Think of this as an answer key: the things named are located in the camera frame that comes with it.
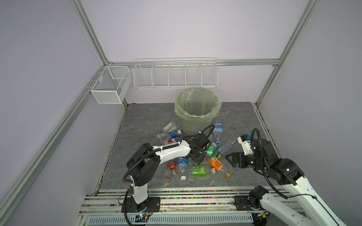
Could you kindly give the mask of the green crushed plastic bottle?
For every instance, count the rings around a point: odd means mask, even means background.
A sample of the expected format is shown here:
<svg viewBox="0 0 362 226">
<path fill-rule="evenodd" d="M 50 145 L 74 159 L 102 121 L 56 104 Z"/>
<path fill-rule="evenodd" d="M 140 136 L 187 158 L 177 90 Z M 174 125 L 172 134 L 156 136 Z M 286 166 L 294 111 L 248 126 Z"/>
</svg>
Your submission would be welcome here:
<svg viewBox="0 0 362 226">
<path fill-rule="evenodd" d="M 211 143 L 211 145 L 209 146 L 209 148 L 206 151 L 206 159 L 209 160 L 209 159 L 211 159 L 213 157 L 216 157 L 217 159 L 220 159 L 221 156 L 222 155 L 217 150 L 216 143 Z"/>
</svg>

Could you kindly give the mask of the clear crushed bottle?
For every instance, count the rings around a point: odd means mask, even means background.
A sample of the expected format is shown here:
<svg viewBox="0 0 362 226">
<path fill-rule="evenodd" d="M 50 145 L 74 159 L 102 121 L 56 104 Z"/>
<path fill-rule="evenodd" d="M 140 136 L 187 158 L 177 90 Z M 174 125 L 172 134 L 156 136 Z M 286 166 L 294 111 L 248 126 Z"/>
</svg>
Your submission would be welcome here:
<svg viewBox="0 0 362 226">
<path fill-rule="evenodd" d="M 218 152 L 221 155 L 227 154 L 228 152 L 230 152 L 233 149 L 235 143 L 236 143 L 235 139 L 230 138 L 229 140 L 227 140 L 223 145 L 221 145 L 218 148 Z"/>
</svg>

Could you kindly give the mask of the green label clear bottle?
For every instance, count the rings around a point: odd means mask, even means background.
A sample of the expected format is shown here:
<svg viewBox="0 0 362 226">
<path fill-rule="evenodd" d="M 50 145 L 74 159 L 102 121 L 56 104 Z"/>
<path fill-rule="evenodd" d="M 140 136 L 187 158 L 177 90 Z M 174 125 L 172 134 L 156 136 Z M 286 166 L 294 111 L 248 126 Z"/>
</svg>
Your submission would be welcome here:
<svg viewBox="0 0 362 226">
<path fill-rule="evenodd" d="M 207 177 L 209 175 L 216 174 L 216 169 L 206 165 L 191 166 L 189 169 L 189 175 L 192 177 Z"/>
</svg>

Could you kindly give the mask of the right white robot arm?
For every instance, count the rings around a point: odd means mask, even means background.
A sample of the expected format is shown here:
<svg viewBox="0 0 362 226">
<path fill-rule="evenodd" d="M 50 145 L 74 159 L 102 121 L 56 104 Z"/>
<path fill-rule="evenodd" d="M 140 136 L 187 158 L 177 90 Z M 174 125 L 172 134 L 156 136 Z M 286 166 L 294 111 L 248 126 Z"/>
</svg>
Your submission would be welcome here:
<svg viewBox="0 0 362 226">
<path fill-rule="evenodd" d="M 236 196 L 236 207 L 250 207 L 264 210 L 260 216 L 254 216 L 255 226 L 267 224 L 267 214 L 278 217 L 288 226 L 343 226 L 344 222 L 327 206 L 313 189 L 304 172 L 288 159 L 280 158 L 270 141 L 261 138 L 257 128 L 251 135 L 238 138 L 242 152 L 226 156 L 234 168 L 252 168 L 262 175 L 271 189 L 284 200 L 296 199 L 305 212 L 298 213 L 276 198 L 268 189 L 256 186 L 247 196 Z"/>
</svg>

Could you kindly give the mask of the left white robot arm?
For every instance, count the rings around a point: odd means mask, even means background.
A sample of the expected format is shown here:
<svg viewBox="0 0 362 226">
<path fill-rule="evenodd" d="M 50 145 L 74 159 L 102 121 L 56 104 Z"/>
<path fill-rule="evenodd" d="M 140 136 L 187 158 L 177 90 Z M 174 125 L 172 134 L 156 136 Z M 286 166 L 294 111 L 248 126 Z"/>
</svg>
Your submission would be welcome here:
<svg viewBox="0 0 362 226">
<path fill-rule="evenodd" d="M 160 198 L 149 198 L 148 183 L 154 177 L 159 165 L 179 157 L 191 159 L 200 165 L 206 158 L 207 149 L 211 146 L 209 136 L 213 132 L 213 124 L 195 135 L 184 136 L 179 142 L 152 146 L 144 143 L 126 163 L 127 172 L 122 178 L 129 183 L 124 202 L 123 212 L 142 212 L 151 207 L 159 212 Z"/>
</svg>

